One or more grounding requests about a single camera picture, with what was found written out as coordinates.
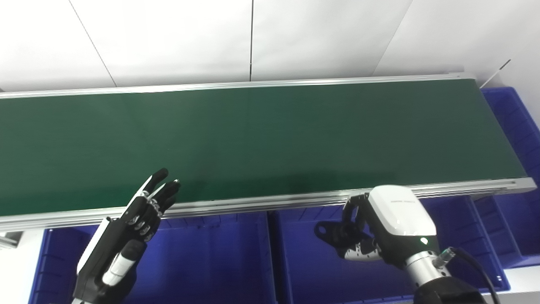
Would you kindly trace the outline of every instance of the white wall panel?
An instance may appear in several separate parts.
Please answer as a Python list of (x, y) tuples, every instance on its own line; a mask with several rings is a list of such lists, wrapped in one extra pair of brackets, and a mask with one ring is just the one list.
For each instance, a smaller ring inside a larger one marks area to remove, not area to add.
[(523, 50), (512, 57), (512, 61), (487, 84), (487, 87), (514, 87), (532, 119), (540, 127), (539, 82), (540, 31)]
[(483, 83), (540, 27), (534, 0), (414, 0), (376, 76), (466, 71)]
[(246, 81), (251, 0), (72, 0), (118, 86)]
[(254, 0), (252, 80), (371, 76), (410, 0)]
[(68, 1), (0, 1), (0, 88), (110, 87), (113, 83)]

